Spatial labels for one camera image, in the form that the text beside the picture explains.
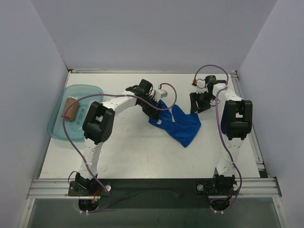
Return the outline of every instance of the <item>metal frame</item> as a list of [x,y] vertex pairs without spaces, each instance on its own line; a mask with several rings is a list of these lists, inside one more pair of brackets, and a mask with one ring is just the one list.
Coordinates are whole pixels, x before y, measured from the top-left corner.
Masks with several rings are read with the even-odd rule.
[[[70,73],[126,73],[126,72],[108,72],[101,70],[70,70]],[[156,72],[135,72],[135,73],[156,73]],[[232,83],[237,95],[242,97],[242,92],[238,82],[237,71],[231,74]],[[254,129],[249,135],[250,143],[253,147],[256,164],[259,170],[265,170],[261,151],[259,149]],[[28,191],[25,207],[19,221],[18,228],[26,228],[32,213],[35,199],[91,199],[92,197],[69,197],[69,184],[67,179],[39,179],[33,180]],[[288,223],[284,208],[281,202],[281,192],[276,178],[250,178],[243,179],[243,186],[240,191],[241,198],[273,198],[274,206],[281,224],[281,227],[288,228]]]

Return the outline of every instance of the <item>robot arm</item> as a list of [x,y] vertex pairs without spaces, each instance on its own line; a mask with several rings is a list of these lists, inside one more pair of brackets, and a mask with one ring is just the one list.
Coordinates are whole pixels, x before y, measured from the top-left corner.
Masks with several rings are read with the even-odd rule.
[[167,92],[163,89],[154,89],[154,93],[152,93],[151,88],[152,84],[143,79],[139,85],[127,88],[121,97],[117,97],[102,103],[93,102],[91,104],[83,124],[83,130],[85,131],[84,157],[87,164],[82,161],[80,170],[75,178],[75,181],[79,186],[89,190],[90,186],[92,185],[91,180],[93,177],[87,170],[86,165],[88,165],[91,172],[97,176],[97,164],[100,151],[104,142],[108,140],[112,133],[114,117],[116,115],[129,107],[140,105],[143,112],[150,118],[159,118],[160,111],[150,107],[136,97],[127,96],[136,95],[153,106],[161,108],[162,104],[158,102],[161,98],[167,96]]
[[[191,113],[196,111],[200,113],[209,109],[210,102],[215,99],[217,92],[226,86],[225,83],[225,80],[217,80],[215,76],[207,76],[205,85],[202,82],[194,84],[197,91],[190,94]],[[247,134],[251,132],[252,102],[243,100],[229,88],[220,92],[218,99],[220,100],[218,111],[224,143],[236,162],[241,145]],[[235,174],[234,166],[225,149],[223,149],[216,171],[224,177],[231,177]]]

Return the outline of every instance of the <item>white table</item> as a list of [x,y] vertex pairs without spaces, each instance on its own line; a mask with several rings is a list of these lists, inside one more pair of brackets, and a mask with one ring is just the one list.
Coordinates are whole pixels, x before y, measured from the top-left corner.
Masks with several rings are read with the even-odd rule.
[[[120,94],[125,88],[138,85],[141,79],[154,86],[162,82],[171,83],[177,90],[177,105],[185,113],[190,112],[189,94],[193,74],[70,74],[66,86],[75,84],[95,85],[105,93]],[[216,75],[226,79],[225,75]],[[170,87],[164,102],[170,106],[174,93]],[[217,130],[215,108],[199,114],[201,128],[192,141],[184,148],[164,130],[148,123],[148,117],[136,106],[115,117],[113,133],[103,145],[98,163],[99,178],[212,178],[222,153],[222,144]],[[76,142],[83,151],[84,142]],[[77,171],[81,158],[68,141],[51,139],[40,178],[67,178]],[[237,160],[244,178],[260,177],[253,149],[246,138]]]

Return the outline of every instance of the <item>blue cloth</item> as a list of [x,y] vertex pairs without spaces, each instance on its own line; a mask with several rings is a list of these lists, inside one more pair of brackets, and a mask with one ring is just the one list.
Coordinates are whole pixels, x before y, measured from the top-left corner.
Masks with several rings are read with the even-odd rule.
[[[167,108],[163,101],[162,108]],[[184,147],[187,147],[197,132],[200,129],[201,123],[198,114],[185,114],[177,105],[173,106],[172,113],[167,111],[160,111],[161,123],[154,119],[149,119],[149,123],[164,129],[170,136],[179,141]]]

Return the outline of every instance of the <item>purple cable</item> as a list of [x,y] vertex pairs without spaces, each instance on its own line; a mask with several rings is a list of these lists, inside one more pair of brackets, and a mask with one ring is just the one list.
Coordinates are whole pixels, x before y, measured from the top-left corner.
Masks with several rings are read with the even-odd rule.
[[227,151],[227,153],[228,153],[228,155],[229,155],[229,157],[230,157],[230,159],[231,159],[231,162],[232,162],[234,168],[235,168],[236,171],[238,172],[239,180],[240,180],[240,181],[239,181],[239,187],[238,187],[236,196],[235,196],[235,198],[233,199],[232,203],[231,203],[226,209],[223,210],[223,212],[224,212],[224,211],[227,211],[232,205],[235,204],[235,202],[236,202],[236,200],[237,200],[237,198],[238,198],[239,192],[240,192],[240,190],[241,190],[241,188],[242,188],[243,180],[242,180],[241,172],[239,171],[237,165],[235,164],[235,162],[234,162],[234,160],[233,160],[233,157],[232,157],[232,154],[231,154],[231,152],[229,151],[228,147],[226,146],[226,144],[225,144],[225,142],[224,142],[224,138],[223,138],[223,135],[222,135],[222,131],[221,131],[221,127],[220,127],[220,122],[219,122],[219,106],[218,106],[218,105],[219,105],[219,103],[218,103],[219,99],[218,99],[218,98],[219,98],[219,93],[220,93],[220,92],[222,92],[222,91],[228,89],[228,87],[227,87],[227,85],[228,85],[228,80],[229,80],[228,73],[226,72],[226,70],[224,70],[223,68],[221,68],[221,67],[219,67],[219,66],[217,66],[217,65],[204,65],[204,66],[202,66],[202,67],[196,72],[196,74],[195,74],[195,76],[194,76],[194,79],[196,79],[196,75],[199,73],[199,71],[200,71],[202,68],[205,68],[205,67],[212,67],[212,66],[213,66],[213,67],[216,67],[216,68],[218,68],[218,69],[221,69],[221,70],[226,74],[226,77],[227,77],[226,86],[225,86],[224,88],[218,90],[218,92],[217,92],[217,94],[216,94],[216,96],[215,96],[215,114],[216,114],[216,118],[217,118],[218,133],[219,133],[220,140],[221,140],[221,142],[222,142],[222,144],[223,144],[225,150]]
[[94,211],[89,211],[90,213],[92,212],[98,212],[98,211],[101,211],[103,209],[106,209],[107,207],[109,207],[111,204],[112,204],[112,197],[111,197],[111,194],[110,192],[106,189],[106,187],[103,185],[103,183],[92,173],[91,169],[89,168],[89,166],[87,165],[87,161],[86,161],[86,158],[84,157],[84,155],[80,152],[80,150],[76,147],[76,145],[73,143],[72,139],[70,138],[70,136],[68,135],[67,133],[67,129],[66,129],[66,123],[65,123],[65,119],[66,119],[66,114],[67,114],[67,111],[77,102],[81,101],[81,100],[84,100],[86,98],[89,98],[89,97],[93,97],[93,96],[111,96],[111,97],[125,97],[125,96],[128,96],[128,97],[134,97],[134,98],[137,98],[143,102],[145,102],[146,104],[148,104],[149,106],[151,106],[152,108],[156,109],[156,110],[159,110],[159,111],[166,111],[166,110],[169,110],[171,109],[175,103],[176,103],[176,100],[177,100],[177,92],[176,92],[176,89],[169,83],[161,83],[160,86],[162,85],[168,85],[170,86],[173,90],[174,90],[174,93],[175,93],[175,99],[174,99],[174,102],[173,104],[169,107],[169,108],[158,108],[158,107],[155,107],[154,105],[150,104],[149,102],[145,101],[144,99],[142,99],[141,97],[138,97],[138,96],[135,96],[135,95],[130,95],[130,94],[120,94],[120,95],[112,95],[112,94],[92,94],[92,95],[87,95],[87,96],[84,96],[84,97],[81,97],[79,99],[77,99],[76,101],[74,101],[65,111],[65,113],[63,114],[63,117],[62,117],[62,126],[63,126],[63,131],[65,132],[66,134],[66,138],[68,139],[68,141],[71,143],[71,145],[74,147],[74,149],[78,152],[78,154],[80,155],[80,157],[82,158],[82,160],[84,161],[85,163],[85,166],[86,166],[86,169],[88,170],[88,172],[90,173],[90,175],[94,178],[95,181],[97,181],[97,183],[105,190],[105,192],[108,194],[109,198],[110,198],[110,203],[104,207],[101,207],[101,208],[98,208]]

